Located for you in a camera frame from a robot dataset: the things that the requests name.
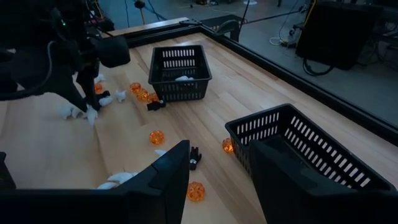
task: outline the black table frame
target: black table frame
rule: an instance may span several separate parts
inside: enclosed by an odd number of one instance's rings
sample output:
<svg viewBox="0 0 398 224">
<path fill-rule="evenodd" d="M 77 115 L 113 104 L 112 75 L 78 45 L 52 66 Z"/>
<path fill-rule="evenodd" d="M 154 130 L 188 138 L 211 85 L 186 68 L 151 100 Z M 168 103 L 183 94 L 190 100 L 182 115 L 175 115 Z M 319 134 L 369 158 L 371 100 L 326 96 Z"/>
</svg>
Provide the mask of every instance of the black table frame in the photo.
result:
<svg viewBox="0 0 398 224">
<path fill-rule="evenodd" d="M 224 45 L 238 55 L 248 59 L 268 72 L 271 72 L 276 77 L 323 103 L 327 107 L 342 114 L 386 141 L 391 142 L 395 146 L 398 146 L 398 127 L 292 73 L 286 68 L 281 67 L 240 43 L 233 41 L 224 35 L 216 35 L 214 30 L 203 25 L 201 22 L 195 23 L 195 21 L 182 21 L 179 24 L 140 30 L 122 35 L 126 38 L 129 48 L 134 48 L 195 33 L 202 33 L 219 44 Z"/>
</svg>

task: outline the wooden table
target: wooden table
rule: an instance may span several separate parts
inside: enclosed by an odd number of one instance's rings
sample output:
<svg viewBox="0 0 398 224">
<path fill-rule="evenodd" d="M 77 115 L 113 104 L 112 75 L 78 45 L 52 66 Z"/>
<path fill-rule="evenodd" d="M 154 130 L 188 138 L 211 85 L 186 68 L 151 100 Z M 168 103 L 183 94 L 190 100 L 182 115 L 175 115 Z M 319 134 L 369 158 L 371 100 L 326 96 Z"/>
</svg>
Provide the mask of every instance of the wooden table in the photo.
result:
<svg viewBox="0 0 398 224">
<path fill-rule="evenodd" d="M 164 26 L 166 21 L 132 28 Z M 203 202 L 187 200 L 182 223 L 265 223 L 253 184 L 238 160 L 221 149 L 229 134 L 224 124 L 282 103 L 291 103 L 346 146 L 376 172 L 398 186 L 398 150 L 286 82 L 259 68 L 203 34 L 193 34 L 130 50 L 131 62 L 117 68 L 101 68 L 104 87 L 111 93 L 147 83 L 153 47 L 201 44 L 213 79 L 200 101 L 169 103 L 158 111 L 128 94 L 101 109 L 95 126 L 84 119 L 59 117 L 66 103 L 45 94 L 0 103 L 0 151 L 19 188 L 91 189 L 117 172 L 141 171 L 157 159 L 155 149 L 169 149 L 189 139 L 203 159 L 190 181 L 206 187 Z M 154 147 L 151 131 L 161 130 L 166 142 Z"/>
</svg>

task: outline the concrete floor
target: concrete floor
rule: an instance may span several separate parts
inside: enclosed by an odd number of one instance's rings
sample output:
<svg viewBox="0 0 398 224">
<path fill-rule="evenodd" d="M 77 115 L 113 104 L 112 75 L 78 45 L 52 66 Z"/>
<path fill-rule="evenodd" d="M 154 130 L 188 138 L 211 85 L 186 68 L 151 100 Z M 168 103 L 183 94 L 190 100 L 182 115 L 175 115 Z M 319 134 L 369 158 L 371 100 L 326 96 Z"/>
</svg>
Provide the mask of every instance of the concrete floor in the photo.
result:
<svg viewBox="0 0 398 224">
<path fill-rule="evenodd" d="M 126 0 L 129 11 L 130 26 L 142 25 L 139 10 L 134 7 L 133 0 Z M 116 29 L 127 27 L 125 4 L 122 0 L 100 0 L 101 8 L 106 16 L 115 23 Z M 190 8 L 188 3 L 183 0 L 152 0 L 155 10 L 167 19 L 178 17 L 191 17 L 194 19 L 208 19 L 212 17 L 223 16 L 227 14 L 236 14 L 243 16 L 245 5 L 242 1 L 234 1 L 232 4 L 226 4 L 220 0 L 219 6 L 204 7 L 194 4 Z M 305 0 L 298 0 L 296 9 L 304 4 Z M 277 7 L 277 0 L 258 0 L 258 5 L 250 6 L 246 18 L 248 21 L 260 19 L 263 17 L 274 16 L 289 12 L 295 0 L 283 0 L 281 7 Z M 156 22 L 157 18 L 148 10 L 144 10 L 146 23 Z M 284 28 L 282 37 L 285 37 L 293 24 L 303 21 L 304 14 L 292 14 Z M 355 66 L 350 71 L 334 69 L 329 74 L 322 77 L 311 77 L 302 69 L 302 59 L 295 56 L 295 50 L 286 49 L 281 46 L 273 46 L 269 43 L 271 37 L 278 37 L 279 30 L 286 17 L 278 17 L 266 21 L 255 22 L 243 26 L 240 35 L 240 43 L 255 50 L 257 53 L 265 56 L 286 69 L 300 75 L 311 82 L 320 85 L 326 90 L 332 92 L 350 101 L 372 113 L 381 119 L 384 119 L 398 127 L 398 72 L 390 69 L 383 64 L 375 64 L 368 67 Z M 364 49 L 362 58 L 369 58 L 371 50 Z M 388 59 L 398 58 L 398 53 L 391 52 Z M 322 71 L 327 66 L 311 63 L 314 70 Z"/>
</svg>

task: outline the orange ball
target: orange ball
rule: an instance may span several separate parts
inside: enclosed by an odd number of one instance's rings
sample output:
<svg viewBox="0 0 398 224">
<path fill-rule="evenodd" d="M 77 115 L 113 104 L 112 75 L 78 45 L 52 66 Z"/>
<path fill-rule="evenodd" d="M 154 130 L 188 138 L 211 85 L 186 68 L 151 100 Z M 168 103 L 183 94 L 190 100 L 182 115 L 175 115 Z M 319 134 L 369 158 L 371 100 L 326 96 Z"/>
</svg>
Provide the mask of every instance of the orange ball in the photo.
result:
<svg viewBox="0 0 398 224">
<path fill-rule="evenodd" d="M 145 102 L 148 100 L 148 91 L 142 88 L 139 93 L 137 93 L 137 99 L 141 102 Z"/>
<path fill-rule="evenodd" d="M 192 202 L 199 202 L 205 198 L 205 187 L 199 182 L 188 184 L 187 197 Z"/>
<path fill-rule="evenodd" d="M 158 146 L 164 142 L 164 134 L 162 131 L 153 131 L 149 134 L 149 141 Z"/>
<path fill-rule="evenodd" d="M 224 139 L 223 149 L 224 149 L 224 151 L 226 151 L 228 153 L 234 152 L 234 148 L 232 147 L 232 141 L 230 138 Z"/>
<path fill-rule="evenodd" d="M 140 83 L 132 83 L 130 85 L 131 93 L 137 94 L 141 91 L 141 84 Z"/>
<path fill-rule="evenodd" d="M 97 83 L 94 85 L 94 90 L 95 90 L 96 94 L 101 94 L 103 92 L 104 88 L 103 88 L 102 84 Z"/>
<path fill-rule="evenodd" d="M 149 103 L 159 102 L 159 98 L 157 97 L 156 93 L 149 93 L 147 100 Z"/>
</svg>

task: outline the black plastic basket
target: black plastic basket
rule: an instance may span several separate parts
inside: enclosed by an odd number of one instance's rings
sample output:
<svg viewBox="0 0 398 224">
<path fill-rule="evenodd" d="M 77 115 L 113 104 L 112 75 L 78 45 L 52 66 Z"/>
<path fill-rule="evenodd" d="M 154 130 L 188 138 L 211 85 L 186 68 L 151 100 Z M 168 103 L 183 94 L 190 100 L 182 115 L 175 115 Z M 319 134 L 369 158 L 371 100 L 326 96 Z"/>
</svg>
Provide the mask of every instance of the black plastic basket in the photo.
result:
<svg viewBox="0 0 398 224">
<path fill-rule="evenodd" d="M 175 81 L 187 76 L 193 80 Z M 148 83 L 165 101 L 200 100 L 205 97 L 211 73 L 201 45 L 156 47 Z"/>
<path fill-rule="evenodd" d="M 394 186 L 349 152 L 290 104 L 280 105 L 225 124 L 236 157 L 251 175 L 249 142 L 278 150 L 351 189 L 390 190 Z"/>
</svg>

